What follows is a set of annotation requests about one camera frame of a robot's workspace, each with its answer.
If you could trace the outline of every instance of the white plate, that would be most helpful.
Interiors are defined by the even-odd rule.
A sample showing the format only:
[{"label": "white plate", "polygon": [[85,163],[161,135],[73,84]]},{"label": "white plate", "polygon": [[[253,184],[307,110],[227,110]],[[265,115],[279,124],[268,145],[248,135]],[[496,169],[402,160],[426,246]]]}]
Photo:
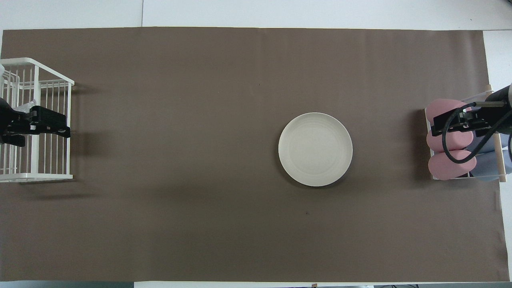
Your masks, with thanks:
[{"label": "white plate", "polygon": [[336,118],[306,113],[290,121],[279,138],[279,160],[297,182],[329,185],[345,174],[352,161],[352,139]]}]

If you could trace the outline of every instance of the white dish rack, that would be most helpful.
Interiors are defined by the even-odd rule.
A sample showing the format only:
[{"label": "white dish rack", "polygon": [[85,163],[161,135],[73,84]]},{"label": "white dish rack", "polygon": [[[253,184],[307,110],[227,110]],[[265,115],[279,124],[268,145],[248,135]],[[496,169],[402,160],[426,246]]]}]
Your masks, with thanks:
[{"label": "white dish rack", "polygon": [[[0,59],[1,98],[12,108],[31,101],[64,114],[71,127],[71,87],[75,81],[31,58]],[[26,135],[26,146],[0,145],[0,182],[72,179],[70,138]]]},{"label": "white dish rack", "polygon": [[[475,102],[475,101],[485,101],[485,99],[489,95],[491,95],[493,92],[494,91],[492,90],[491,86],[487,85],[487,91],[485,91],[483,93],[480,93],[478,95],[466,98],[466,99],[462,99],[461,101],[464,102],[464,103],[467,103],[467,104],[469,104],[471,102]],[[428,133],[428,132],[430,132],[432,124],[426,118],[426,109],[425,109],[425,119],[426,119],[426,131]],[[507,182],[507,174],[505,172],[505,161],[504,161],[504,158],[503,158],[504,157],[503,156],[503,148],[501,147],[501,136],[500,136],[499,133],[495,133],[495,134],[493,134],[492,139],[494,141],[494,150],[496,152],[497,165],[498,165],[498,173],[499,174],[498,175],[486,175],[486,176],[480,176],[480,177],[499,176],[500,182]],[[434,156],[434,154],[437,154],[437,153],[434,152],[432,149],[430,149],[430,157]],[[457,178],[454,178],[454,179],[468,179],[468,178],[479,178],[479,177],[475,177],[475,176],[470,175],[469,173],[466,173],[466,174],[461,175],[461,176],[459,176]]]}]

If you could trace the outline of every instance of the brown table surface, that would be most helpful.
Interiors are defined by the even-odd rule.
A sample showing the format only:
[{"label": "brown table surface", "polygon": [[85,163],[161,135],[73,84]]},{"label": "brown table surface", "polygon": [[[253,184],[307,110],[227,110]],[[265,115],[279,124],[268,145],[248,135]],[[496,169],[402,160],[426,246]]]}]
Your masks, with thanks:
[{"label": "brown table surface", "polygon": [[[434,181],[423,108],[488,83],[481,31],[5,31],[77,82],[72,173],[0,184],[3,280],[508,281],[497,182]],[[291,179],[278,138],[347,127],[348,172]]]}]

